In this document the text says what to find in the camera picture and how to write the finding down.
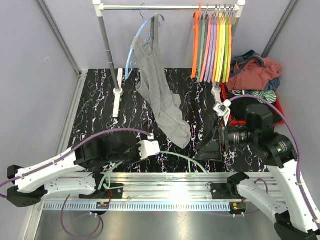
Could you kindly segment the mint green hanger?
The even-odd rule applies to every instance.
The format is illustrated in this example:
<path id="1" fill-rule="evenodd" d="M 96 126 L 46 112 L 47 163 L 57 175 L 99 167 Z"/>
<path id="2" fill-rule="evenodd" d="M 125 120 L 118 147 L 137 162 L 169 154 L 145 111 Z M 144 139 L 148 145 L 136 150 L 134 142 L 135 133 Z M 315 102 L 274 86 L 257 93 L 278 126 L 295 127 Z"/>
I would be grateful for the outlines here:
<path id="1" fill-rule="evenodd" d="M 189 178 L 195 178 L 200 172 L 208 174 L 210 169 L 198 161 L 178 154 L 176 152 L 161 151 L 158 155 L 152 156 L 151 159 L 141 160 L 137 163 L 115 162 L 108 163 L 102 169 L 102 179 L 98 181 L 98 190 L 111 190 L 111 174 L 117 168 L 122 173 L 134 174 L 172 174 L 187 173 Z"/>

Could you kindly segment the grey tank top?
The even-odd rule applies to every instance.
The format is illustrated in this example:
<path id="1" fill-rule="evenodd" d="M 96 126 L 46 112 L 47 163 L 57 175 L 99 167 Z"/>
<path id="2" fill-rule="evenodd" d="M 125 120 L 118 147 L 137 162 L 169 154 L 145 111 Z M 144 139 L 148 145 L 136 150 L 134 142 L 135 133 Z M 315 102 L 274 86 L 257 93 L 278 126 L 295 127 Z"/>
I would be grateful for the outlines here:
<path id="1" fill-rule="evenodd" d="M 138 54 L 140 81 L 136 90 L 149 103 L 161 131 L 173 144 L 184 149 L 191 141 L 191 127 L 180 110 L 180 95 L 169 87 L 161 57 L 159 31 L 155 40 L 153 51 L 148 47 L 145 53 Z"/>

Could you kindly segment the light blue hanger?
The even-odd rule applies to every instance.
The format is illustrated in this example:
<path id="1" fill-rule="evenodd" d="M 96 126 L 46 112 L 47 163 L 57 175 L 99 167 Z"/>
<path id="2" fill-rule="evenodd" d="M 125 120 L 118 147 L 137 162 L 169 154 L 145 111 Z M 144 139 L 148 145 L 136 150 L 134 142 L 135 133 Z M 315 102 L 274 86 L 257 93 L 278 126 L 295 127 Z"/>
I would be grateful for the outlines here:
<path id="1" fill-rule="evenodd" d="M 141 14 L 142 6 L 144 5 L 145 4 L 142 3 L 139 6 L 139 14 L 142 17 L 143 24 L 140 26 L 139 30 L 137 31 L 136 35 L 132 40 L 125 64 L 124 77 L 126 80 L 130 77 L 134 69 L 134 66 L 138 64 L 139 53 L 145 53 L 148 47 L 151 47 L 151 52 L 153 51 L 158 30 L 166 22 L 165 17 L 162 14 L 158 13 L 153 13 L 148 19 L 144 19 L 143 15 Z M 150 23 L 149 34 L 147 38 L 144 40 L 144 42 L 140 42 L 139 37 L 148 23 Z"/>

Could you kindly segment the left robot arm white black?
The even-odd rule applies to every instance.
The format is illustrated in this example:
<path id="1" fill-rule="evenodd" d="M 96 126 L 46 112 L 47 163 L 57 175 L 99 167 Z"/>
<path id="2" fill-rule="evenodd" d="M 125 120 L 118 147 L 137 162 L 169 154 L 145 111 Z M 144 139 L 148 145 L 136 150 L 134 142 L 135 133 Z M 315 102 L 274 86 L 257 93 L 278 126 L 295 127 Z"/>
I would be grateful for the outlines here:
<path id="1" fill-rule="evenodd" d="M 109 163 L 131 165 L 141 159 L 140 147 L 133 132 L 116 132 L 87 138 L 33 166 L 11 165 L 7 168 L 7 177 L 14 185 L 7 189 L 6 199 L 18 208 L 35 205 L 52 191 L 59 192 L 54 180 L 86 169 L 93 170 L 96 177 Z"/>

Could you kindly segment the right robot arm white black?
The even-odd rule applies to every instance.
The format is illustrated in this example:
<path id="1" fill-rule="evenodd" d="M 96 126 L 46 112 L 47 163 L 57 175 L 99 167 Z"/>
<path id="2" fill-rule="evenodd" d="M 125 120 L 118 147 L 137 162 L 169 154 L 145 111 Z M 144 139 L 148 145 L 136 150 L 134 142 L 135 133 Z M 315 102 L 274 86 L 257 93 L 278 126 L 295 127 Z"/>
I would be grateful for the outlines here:
<path id="1" fill-rule="evenodd" d="M 316 240 L 320 236 L 319 216 L 309 191 L 300 190 L 298 154 L 291 140 L 275 132 L 273 113 L 264 104 L 250 104 L 246 124 L 228 127 L 218 123 L 197 146 L 196 160 L 220 160 L 231 146 L 252 144 L 281 191 L 284 203 L 259 188 L 244 172 L 227 178 L 225 190 L 233 199 L 252 202 L 273 223 L 282 240 Z"/>

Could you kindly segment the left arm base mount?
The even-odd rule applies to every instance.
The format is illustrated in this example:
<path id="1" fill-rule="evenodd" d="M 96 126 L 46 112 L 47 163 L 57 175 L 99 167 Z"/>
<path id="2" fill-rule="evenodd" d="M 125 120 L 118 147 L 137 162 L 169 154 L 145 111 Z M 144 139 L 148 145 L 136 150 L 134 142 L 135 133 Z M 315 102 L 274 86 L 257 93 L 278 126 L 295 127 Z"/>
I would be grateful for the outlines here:
<path id="1" fill-rule="evenodd" d="M 111 183 L 110 189 L 102 187 L 100 190 L 96 190 L 90 195 L 80 194 L 80 199 L 89 200 L 102 200 L 102 199 L 116 199 L 121 200 L 123 198 L 124 185 L 122 183 Z"/>

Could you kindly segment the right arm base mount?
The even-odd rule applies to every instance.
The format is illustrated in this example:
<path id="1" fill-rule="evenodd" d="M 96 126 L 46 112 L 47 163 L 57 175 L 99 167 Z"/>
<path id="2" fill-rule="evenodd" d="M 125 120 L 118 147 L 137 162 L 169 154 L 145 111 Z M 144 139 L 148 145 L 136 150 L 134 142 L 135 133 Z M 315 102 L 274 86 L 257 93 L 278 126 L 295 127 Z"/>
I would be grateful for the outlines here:
<path id="1" fill-rule="evenodd" d="M 239 198 L 226 183 L 211 183 L 210 193 L 213 200 L 231 200 Z"/>

